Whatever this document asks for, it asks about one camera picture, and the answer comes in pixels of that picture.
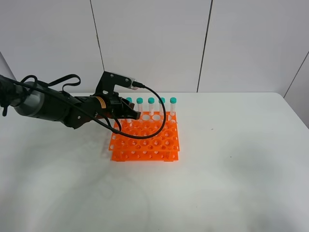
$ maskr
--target teal cap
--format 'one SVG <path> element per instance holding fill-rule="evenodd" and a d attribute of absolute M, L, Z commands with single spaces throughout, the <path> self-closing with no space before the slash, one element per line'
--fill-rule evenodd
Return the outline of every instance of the teal cap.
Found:
<path fill-rule="evenodd" d="M 165 98 L 161 98 L 161 100 L 163 101 L 163 103 L 165 103 Z M 161 102 L 159 101 L 159 103 L 161 104 Z"/>
<path fill-rule="evenodd" d="M 136 102 L 137 102 L 137 104 L 142 104 L 143 103 L 143 98 L 137 98 Z"/>
<path fill-rule="evenodd" d="M 177 99 L 176 98 L 170 98 L 169 102 L 172 103 L 172 104 L 175 104 L 177 102 Z"/>
<path fill-rule="evenodd" d="M 149 104 L 153 104 L 155 102 L 155 99 L 154 98 L 148 98 L 148 103 Z"/>

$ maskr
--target robotic arm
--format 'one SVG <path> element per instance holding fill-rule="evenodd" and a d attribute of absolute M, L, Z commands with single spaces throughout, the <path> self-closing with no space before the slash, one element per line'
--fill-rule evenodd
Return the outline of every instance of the robotic arm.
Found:
<path fill-rule="evenodd" d="M 73 97 L 65 92 L 63 88 L 62 91 L 50 88 L 71 78 L 78 78 L 79 82 L 67 83 L 64 86 L 77 86 L 80 84 L 80 77 L 74 74 L 62 77 L 51 83 L 38 81 L 37 77 L 33 75 L 25 77 L 21 82 L 0 75 L 0 105 L 4 108 L 2 115 L 6 116 L 7 108 L 12 106 L 22 116 L 60 121 L 65 126 L 74 129 L 94 120 L 114 133 L 135 139 L 151 138 L 159 134 L 163 129 L 166 121 L 166 111 L 161 98 L 150 88 L 136 82 L 135 79 L 111 72 L 104 72 L 96 92 L 89 97 Z M 130 89 L 146 88 L 159 98 L 164 110 L 164 120 L 157 132 L 148 136 L 134 136 L 121 132 L 121 124 L 118 119 L 131 118 L 137 120 L 140 118 L 140 112 L 133 109 L 133 103 L 123 99 L 117 92 L 114 92 L 115 85 Z M 107 124 L 99 120 L 102 118 L 107 121 Z M 109 118 L 115 119 L 120 130 L 114 129 L 111 126 Z"/>

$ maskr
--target table surface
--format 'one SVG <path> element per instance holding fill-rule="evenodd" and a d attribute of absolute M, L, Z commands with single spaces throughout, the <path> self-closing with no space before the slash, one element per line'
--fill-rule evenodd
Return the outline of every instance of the table surface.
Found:
<path fill-rule="evenodd" d="M 113 162 L 95 122 L 73 130 L 9 109 L 0 230 L 309 231 L 309 130 L 280 95 L 161 95 L 178 99 L 176 162 Z"/>

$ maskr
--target test tube rack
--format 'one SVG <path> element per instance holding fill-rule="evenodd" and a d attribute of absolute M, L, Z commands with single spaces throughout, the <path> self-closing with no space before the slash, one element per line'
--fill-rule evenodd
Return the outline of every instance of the test tube rack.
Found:
<path fill-rule="evenodd" d="M 154 112 L 143 112 L 141 119 L 128 123 L 122 120 L 122 132 L 147 136 L 156 132 L 162 125 L 163 116 Z M 163 130 L 149 139 L 131 139 L 119 134 L 112 134 L 109 150 L 113 161 L 175 161 L 180 151 L 176 113 L 167 112 L 167 121 Z"/>

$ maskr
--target black wire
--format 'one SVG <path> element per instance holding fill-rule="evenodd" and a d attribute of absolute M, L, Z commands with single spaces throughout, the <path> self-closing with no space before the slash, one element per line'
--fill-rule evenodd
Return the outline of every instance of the black wire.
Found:
<path fill-rule="evenodd" d="M 131 135 L 131 134 L 123 133 L 123 132 L 121 132 L 121 131 L 119 131 L 119 130 L 116 130 L 115 128 L 113 128 L 113 127 L 111 127 L 111 126 L 109 126 L 109 125 L 106 125 L 105 123 L 101 122 L 101 121 L 98 120 L 97 118 L 95 118 L 95 117 L 93 117 L 92 115 L 90 115 L 87 111 L 81 109 L 80 107 L 74 105 L 74 104 L 71 103 L 71 102 L 68 102 L 68 101 L 62 99 L 61 97 L 58 97 L 57 95 L 54 95 L 54 94 L 51 93 L 51 92 L 47 92 L 47 91 L 45 91 L 44 89 L 40 89 L 40 88 L 37 88 L 37 87 L 34 87 L 34 86 L 30 86 L 30 85 L 27 85 L 27 84 L 24 84 L 24 83 L 20 83 L 20 82 L 18 82 L 18 81 L 15 81 L 15 80 L 12 80 L 12 79 L 9 79 L 9 78 L 7 78 L 7 80 L 10 81 L 10 82 L 12 82 L 12 83 L 15 84 L 15 85 L 23 86 L 23 87 L 26 87 L 26 88 L 29 88 L 29 89 L 33 89 L 33 90 L 38 91 L 38 92 L 40 92 L 40 93 L 47 94 L 47 95 L 49 95 L 49 96 L 51 96 L 51 97 L 53 97 L 53 98 L 56 98 L 56 99 L 59 100 L 60 102 L 63 102 L 63 103 L 65 103 L 66 105 L 69 105 L 69 106 L 71 106 L 72 108 L 74 108 L 74 109 L 78 110 L 79 112 L 83 113 L 84 115 L 86 115 L 87 117 L 91 118 L 93 121 L 97 122 L 97 123 L 100 124 L 101 126 L 103 126 L 103 127 L 107 128 L 107 129 L 111 130 L 111 131 L 114 132 L 115 134 L 120 134 L 120 135 L 122 135 L 122 136 L 131 138 L 131 139 L 149 139 L 149 138 L 152 138 L 152 137 L 156 136 L 157 134 L 159 134 L 159 133 L 163 130 L 164 125 L 165 125 L 165 122 L 166 122 L 166 110 L 165 110 L 165 105 L 164 105 L 162 99 L 160 98 L 160 96 L 159 96 L 156 92 L 154 92 L 152 89 L 150 89 L 149 87 L 144 86 L 144 85 L 142 85 L 142 86 L 140 86 L 140 87 L 141 87 L 141 88 L 145 88 L 145 89 L 149 90 L 150 92 L 152 92 L 153 94 L 155 94 L 156 97 L 157 97 L 157 98 L 159 99 L 159 101 L 161 102 L 164 117 L 163 117 L 163 123 L 162 123 L 161 127 L 158 129 L 158 131 L 156 131 L 155 133 L 153 133 L 153 134 L 151 134 L 151 135 L 147 135 L 147 136 L 136 136 L 136 135 Z"/>

